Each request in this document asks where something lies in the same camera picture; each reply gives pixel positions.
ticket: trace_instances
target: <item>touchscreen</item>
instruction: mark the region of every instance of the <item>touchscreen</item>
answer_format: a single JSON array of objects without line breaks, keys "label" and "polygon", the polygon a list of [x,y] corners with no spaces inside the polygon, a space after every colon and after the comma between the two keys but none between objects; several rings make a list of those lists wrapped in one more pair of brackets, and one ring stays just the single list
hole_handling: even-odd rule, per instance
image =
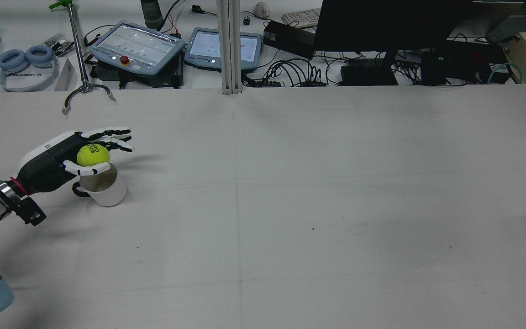
[{"label": "touchscreen", "polygon": [[[241,60],[253,62],[255,60],[256,50],[257,37],[241,36]],[[190,54],[209,58],[220,58],[221,44],[219,43],[219,34],[206,31],[196,32]]]},{"label": "touchscreen", "polygon": [[98,46],[149,65],[157,65],[175,44],[136,27],[121,25]]}]

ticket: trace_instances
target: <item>monitor stand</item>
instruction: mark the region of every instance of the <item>monitor stand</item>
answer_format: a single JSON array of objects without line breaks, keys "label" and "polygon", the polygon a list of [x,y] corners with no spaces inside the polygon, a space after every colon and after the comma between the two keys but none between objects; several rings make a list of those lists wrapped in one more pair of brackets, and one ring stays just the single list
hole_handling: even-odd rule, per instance
[{"label": "monitor stand", "polygon": [[391,70],[397,50],[386,52],[384,58],[362,58],[340,68],[340,85],[399,85]]}]

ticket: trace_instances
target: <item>white mug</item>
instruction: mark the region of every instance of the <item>white mug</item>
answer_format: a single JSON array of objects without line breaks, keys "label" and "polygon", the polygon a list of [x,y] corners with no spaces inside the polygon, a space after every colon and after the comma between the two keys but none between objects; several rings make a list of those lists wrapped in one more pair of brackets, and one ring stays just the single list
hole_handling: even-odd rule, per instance
[{"label": "white mug", "polygon": [[73,192],[77,196],[91,197],[103,207],[117,206],[127,194],[127,185],[117,172],[115,165],[98,175],[81,176],[73,184]]}]

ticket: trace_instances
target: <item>red emergency stop button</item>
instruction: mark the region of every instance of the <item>red emergency stop button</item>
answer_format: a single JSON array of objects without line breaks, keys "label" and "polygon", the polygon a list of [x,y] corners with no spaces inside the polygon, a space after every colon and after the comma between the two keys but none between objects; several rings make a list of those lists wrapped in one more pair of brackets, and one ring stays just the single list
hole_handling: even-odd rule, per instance
[{"label": "red emergency stop button", "polygon": [[119,58],[119,61],[121,62],[121,65],[129,65],[129,58],[127,56],[121,56]]}]

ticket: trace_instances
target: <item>black monitor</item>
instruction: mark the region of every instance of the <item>black monitor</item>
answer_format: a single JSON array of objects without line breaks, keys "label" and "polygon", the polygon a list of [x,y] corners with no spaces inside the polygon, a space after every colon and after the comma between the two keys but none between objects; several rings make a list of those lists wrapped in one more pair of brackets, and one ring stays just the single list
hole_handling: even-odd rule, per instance
[{"label": "black monitor", "polygon": [[472,0],[324,0],[314,48],[385,52],[382,60],[365,60],[353,69],[359,75],[355,85],[396,85],[391,66],[397,52],[440,45],[471,4]]}]

